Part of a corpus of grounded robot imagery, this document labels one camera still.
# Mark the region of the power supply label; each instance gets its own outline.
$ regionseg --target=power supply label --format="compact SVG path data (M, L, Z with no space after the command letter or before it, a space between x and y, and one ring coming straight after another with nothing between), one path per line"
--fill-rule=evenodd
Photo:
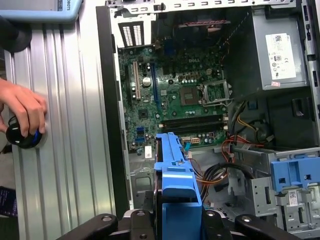
M296 78L290 36L286 33L265 36L272 80Z

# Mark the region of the metal side panel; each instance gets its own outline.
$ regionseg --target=metal side panel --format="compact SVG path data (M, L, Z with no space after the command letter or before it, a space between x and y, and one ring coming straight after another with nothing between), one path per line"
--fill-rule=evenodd
M46 139L13 148L20 240L55 240L115 214L96 6L72 25L34 25L30 47L5 53L7 79L44 96Z

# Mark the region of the blue device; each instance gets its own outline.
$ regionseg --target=blue device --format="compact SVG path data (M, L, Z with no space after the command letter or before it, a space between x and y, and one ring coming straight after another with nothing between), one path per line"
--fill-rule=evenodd
M83 0L5 0L0 16L28 23L67 23L78 17Z
M273 161L270 166L273 189L276 192L291 186L306 189L309 184L320 182L320 157L298 155L295 159Z
M202 201L193 167L173 132L157 134L156 140L161 143L154 170L162 173L162 239L200 240Z

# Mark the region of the screw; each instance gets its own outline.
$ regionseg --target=screw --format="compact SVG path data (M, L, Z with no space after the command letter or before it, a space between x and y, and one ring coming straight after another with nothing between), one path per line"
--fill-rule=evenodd
M246 223L251 222L251 218L248 217L248 216L243 216L243 217L242 217L242 220L245 221Z
M209 217L213 217L215 215L215 213L213 211L206 211L206 214L209 216Z
M138 216L144 216L144 215L145 215L145 212L139 211L139 212L137 213L137 215L138 215Z
M104 217L102 218L102 221L104 221L104 222L110 222L111 220L112 220L112 218L109 217L109 216L104 216Z

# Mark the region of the green circuit board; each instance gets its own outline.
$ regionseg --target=green circuit board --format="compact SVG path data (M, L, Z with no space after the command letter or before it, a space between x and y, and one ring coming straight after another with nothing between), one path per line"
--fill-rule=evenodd
M211 117L216 116L214 120L222 123L223 115L227 114L223 104L203 106L200 89L207 85L210 101L226 97L223 84L210 85L224 80L218 49L188 49L166 56L153 47L142 47L120 49L118 57L130 151L154 147L156 134L166 132L166 123L176 126L180 120L184 120L186 126L179 126L175 134L182 144L189 143L195 148L224 141L226 131L221 124L212 130L199 128L207 124L203 117L213 121ZM184 132L188 127L193 127L194 131Z

